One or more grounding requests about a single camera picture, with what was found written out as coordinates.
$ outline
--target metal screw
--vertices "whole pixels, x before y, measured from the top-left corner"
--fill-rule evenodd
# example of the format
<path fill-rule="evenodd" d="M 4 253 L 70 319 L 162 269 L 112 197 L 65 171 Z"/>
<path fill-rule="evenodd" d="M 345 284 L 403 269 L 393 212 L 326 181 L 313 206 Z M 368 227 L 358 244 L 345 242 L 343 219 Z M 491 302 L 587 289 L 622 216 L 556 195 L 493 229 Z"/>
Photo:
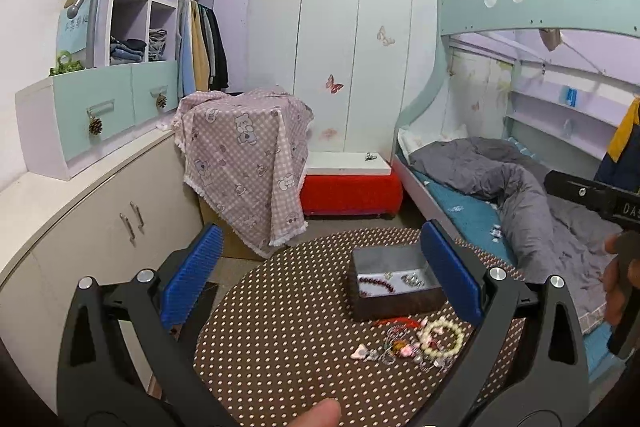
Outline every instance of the metal screw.
<path fill-rule="evenodd" d="M 560 277 L 559 275 L 552 275 L 551 284 L 556 288 L 562 288 L 562 286 L 564 286 L 564 279 L 562 279 L 562 277 Z"/>
<path fill-rule="evenodd" d="M 489 270 L 489 275 L 492 279 L 495 279 L 497 281 L 504 281 L 505 279 L 507 279 L 507 272 L 505 272 L 499 266 L 494 266 L 491 270 Z"/>
<path fill-rule="evenodd" d="M 86 290 L 87 288 L 91 288 L 93 283 L 94 280 L 91 279 L 91 277 L 82 277 L 82 279 L 78 281 L 78 287 L 81 290 Z"/>
<path fill-rule="evenodd" d="M 136 275 L 136 279 L 138 279 L 138 282 L 149 282 L 153 280 L 155 275 L 153 270 L 140 270 Z"/>

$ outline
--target round table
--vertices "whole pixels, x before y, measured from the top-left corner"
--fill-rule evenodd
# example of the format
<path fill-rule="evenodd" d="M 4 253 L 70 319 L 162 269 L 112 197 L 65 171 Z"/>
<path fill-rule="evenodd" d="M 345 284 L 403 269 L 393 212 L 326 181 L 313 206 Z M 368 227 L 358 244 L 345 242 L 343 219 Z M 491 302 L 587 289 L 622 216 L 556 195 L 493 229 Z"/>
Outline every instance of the round table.
<path fill-rule="evenodd" d="M 413 229 L 337 233 L 274 255 L 248 273 L 220 302 L 200 332 L 194 368 L 209 390 L 243 426 L 276 427 L 332 397 L 342 406 L 340 425 L 401 427 L 427 400 L 446 371 L 421 370 L 409 359 L 394 365 L 353 360 L 358 344 L 380 348 L 390 327 L 351 319 L 347 298 L 350 253 L 356 247 L 416 243 Z M 464 242 L 491 266 L 513 267 Z M 471 325 L 449 303 L 433 314 Z M 478 401 L 500 389 L 522 333 L 513 321 Z"/>

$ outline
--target pine cone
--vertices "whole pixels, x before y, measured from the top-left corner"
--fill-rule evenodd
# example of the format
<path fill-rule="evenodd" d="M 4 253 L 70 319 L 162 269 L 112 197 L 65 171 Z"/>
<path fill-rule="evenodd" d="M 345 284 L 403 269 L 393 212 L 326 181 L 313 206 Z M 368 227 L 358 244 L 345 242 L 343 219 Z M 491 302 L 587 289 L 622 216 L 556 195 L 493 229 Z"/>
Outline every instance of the pine cone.
<path fill-rule="evenodd" d="M 159 94 L 158 97 L 156 98 L 156 105 L 160 108 L 160 109 L 164 109 L 166 107 L 166 96 L 164 94 Z"/>
<path fill-rule="evenodd" d="M 92 118 L 89 122 L 89 132 L 97 136 L 102 132 L 102 120 L 100 118 Z"/>

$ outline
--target hand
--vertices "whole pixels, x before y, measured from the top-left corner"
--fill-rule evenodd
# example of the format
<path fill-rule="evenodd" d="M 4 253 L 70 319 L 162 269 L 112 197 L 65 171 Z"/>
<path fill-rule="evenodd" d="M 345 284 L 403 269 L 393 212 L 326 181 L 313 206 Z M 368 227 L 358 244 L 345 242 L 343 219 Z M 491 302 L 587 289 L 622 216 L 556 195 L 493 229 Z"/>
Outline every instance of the hand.
<path fill-rule="evenodd" d="M 616 239 L 617 235 L 609 237 L 604 242 L 604 248 L 607 252 L 616 253 Z M 629 282 L 640 289 L 640 261 L 637 259 L 629 264 L 629 270 L 626 276 Z M 618 285 L 620 279 L 620 269 L 618 267 L 618 260 L 611 261 L 607 269 L 604 270 L 602 276 L 602 284 L 604 285 L 604 291 L 607 293 L 607 309 L 604 312 L 604 319 L 612 326 L 617 326 L 622 320 L 622 312 L 625 308 L 625 296 Z"/>
<path fill-rule="evenodd" d="M 289 427 L 338 427 L 342 411 L 340 404 L 327 398 L 289 424 Z"/>

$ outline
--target open box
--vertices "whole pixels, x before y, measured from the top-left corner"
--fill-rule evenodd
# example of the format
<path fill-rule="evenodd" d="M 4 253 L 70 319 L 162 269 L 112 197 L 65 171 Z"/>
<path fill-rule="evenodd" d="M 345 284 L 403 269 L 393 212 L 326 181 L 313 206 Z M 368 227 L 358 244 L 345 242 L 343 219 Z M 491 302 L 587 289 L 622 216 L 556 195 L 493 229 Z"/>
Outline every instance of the open box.
<path fill-rule="evenodd" d="M 405 282 L 412 281 L 412 277 L 421 281 L 419 287 Z M 363 278 L 385 282 L 394 292 L 380 283 L 363 282 Z M 447 301 L 419 244 L 354 248 L 348 285 L 352 314 L 357 321 L 430 313 Z"/>

